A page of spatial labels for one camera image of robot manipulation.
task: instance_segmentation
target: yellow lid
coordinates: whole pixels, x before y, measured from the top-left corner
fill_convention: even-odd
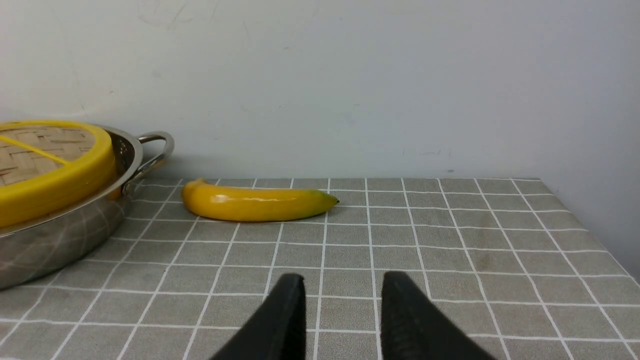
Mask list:
[[[100,190],[116,174],[109,134],[60,120],[0,124],[0,227],[44,216]]]

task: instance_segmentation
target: yellow rim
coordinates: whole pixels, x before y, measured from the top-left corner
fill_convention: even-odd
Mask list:
[[[33,194],[33,192],[43,191],[51,186],[54,186],[61,179],[62,174],[64,178],[82,176],[87,168],[92,168],[96,164],[104,161],[105,153],[108,154],[108,149],[111,148],[111,137],[105,130],[93,125],[82,124],[71,121],[62,120],[25,120],[19,122],[11,122],[9,124],[0,125],[0,130],[10,129],[20,126],[60,126],[60,127],[79,127],[81,129],[89,131],[94,139],[95,143],[93,147],[83,156],[74,161],[67,162],[64,167],[57,170],[53,170],[42,176],[38,176],[33,179],[25,180],[16,184],[11,184],[0,188],[0,202],[15,199],[16,197],[27,196]]]

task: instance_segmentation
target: banana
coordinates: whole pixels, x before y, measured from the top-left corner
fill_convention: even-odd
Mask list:
[[[238,222],[288,221],[312,217],[339,200],[315,189],[242,189],[190,181],[182,202],[201,217]]]

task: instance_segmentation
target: woven bamboo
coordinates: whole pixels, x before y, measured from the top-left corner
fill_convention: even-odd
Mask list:
[[[0,139],[0,186],[52,172],[86,154],[95,143],[89,131],[78,127],[20,126],[0,129],[0,136],[22,144]]]

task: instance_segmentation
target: stainless steel pot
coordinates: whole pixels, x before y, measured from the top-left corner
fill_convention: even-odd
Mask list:
[[[60,269],[104,242],[122,222],[142,177],[173,152],[173,138],[163,131],[136,139],[118,129],[101,128],[111,135],[120,177],[81,203],[0,229],[0,290]],[[142,163],[142,144],[154,140],[164,140],[164,149]]]

